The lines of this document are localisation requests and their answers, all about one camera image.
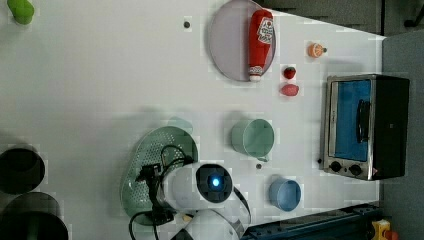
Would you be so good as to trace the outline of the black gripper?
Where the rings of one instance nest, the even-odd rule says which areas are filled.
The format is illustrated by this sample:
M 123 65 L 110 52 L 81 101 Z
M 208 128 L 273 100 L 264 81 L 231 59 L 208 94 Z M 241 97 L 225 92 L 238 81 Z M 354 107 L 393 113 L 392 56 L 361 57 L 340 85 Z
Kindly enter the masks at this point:
M 174 220 L 174 212 L 170 206 L 160 199 L 162 183 L 161 165 L 159 163 L 143 166 L 136 177 L 137 182 L 145 182 L 148 187 L 148 196 L 152 202 L 150 211 L 143 213 L 151 226 L 160 226 Z

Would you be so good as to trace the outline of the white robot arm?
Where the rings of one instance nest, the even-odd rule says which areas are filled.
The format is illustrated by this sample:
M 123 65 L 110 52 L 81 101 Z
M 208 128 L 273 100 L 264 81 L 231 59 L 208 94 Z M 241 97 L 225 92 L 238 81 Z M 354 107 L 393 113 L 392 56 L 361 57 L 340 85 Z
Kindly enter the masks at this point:
M 178 214 L 191 216 L 170 240 L 241 240 L 251 223 L 247 199 L 219 164 L 196 162 L 175 169 L 152 164 L 136 180 L 148 186 L 152 209 L 145 216 L 153 227 Z

